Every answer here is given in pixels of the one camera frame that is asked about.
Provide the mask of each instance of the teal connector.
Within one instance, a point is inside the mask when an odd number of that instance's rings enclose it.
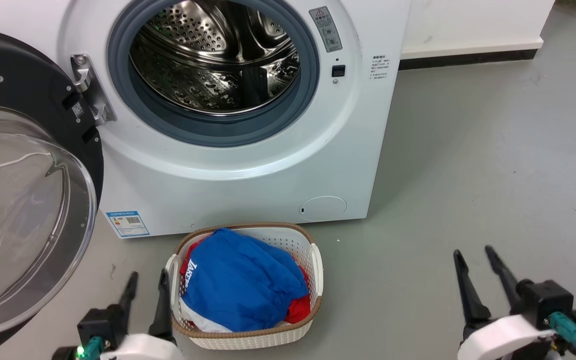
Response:
[[[104,348],[104,340],[101,337],[95,336],[90,339],[85,348],[80,347],[77,349],[77,358],[79,360],[99,360],[99,356],[101,356]]]
[[[576,350],[576,323],[558,311],[551,313],[548,321],[548,325]]]

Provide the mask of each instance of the door hinge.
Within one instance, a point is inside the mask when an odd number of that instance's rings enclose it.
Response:
[[[90,105],[94,124],[99,126],[106,121],[117,120],[106,93],[99,83],[90,57],[87,54],[72,55],[70,64],[75,75],[75,87]]]

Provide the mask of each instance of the washing machine door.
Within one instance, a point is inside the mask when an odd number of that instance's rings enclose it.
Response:
[[[102,182],[89,105],[48,57],[0,34],[0,344],[80,263]]]

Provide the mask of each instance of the black baseboard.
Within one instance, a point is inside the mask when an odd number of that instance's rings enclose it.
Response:
[[[515,60],[530,60],[534,59],[535,54],[537,54],[536,48],[533,48],[531,50],[482,52],[480,54],[464,54],[464,55],[422,57],[419,59],[403,59],[399,61],[399,70],[441,68],[443,66],[510,62]]]

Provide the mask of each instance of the floor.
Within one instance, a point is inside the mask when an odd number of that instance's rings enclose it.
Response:
[[[576,305],[576,16],[553,11],[533,61],[398,74],[367,219],[306,225],[322,252],[324,302],[301,341],[252,351],[178,342],[189,360],[455,359],[464,319],[460,249],[493,316],[508,312],[483,248],[518,278],[554,279]],[[141,278],[130,330],[154,316],[159,272],[179,235],[119,240],[103,218],[71,281],[0,347],[49,359],[76,344],[91,307]]]

